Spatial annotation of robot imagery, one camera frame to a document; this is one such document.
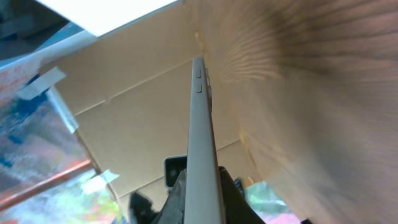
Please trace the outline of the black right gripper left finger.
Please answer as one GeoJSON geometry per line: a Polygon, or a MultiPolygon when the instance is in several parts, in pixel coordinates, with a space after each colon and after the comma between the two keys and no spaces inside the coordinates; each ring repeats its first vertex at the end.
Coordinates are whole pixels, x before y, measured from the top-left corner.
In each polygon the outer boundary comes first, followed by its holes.
{"type": "Polygon", "coordinates": [[[164,206],[151,224],[183,224],[186,182],[187,171],[184,169],[180,172],[164,206]]]}

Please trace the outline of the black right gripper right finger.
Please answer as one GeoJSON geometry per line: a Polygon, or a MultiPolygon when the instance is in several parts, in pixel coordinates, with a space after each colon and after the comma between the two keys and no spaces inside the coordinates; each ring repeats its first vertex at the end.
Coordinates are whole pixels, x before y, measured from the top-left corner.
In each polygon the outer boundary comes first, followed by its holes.
{"type": "Polygon", "coordinates": [[[227,224],[265,224],[241,195],[228,171],[219,166],[227,224]]]}

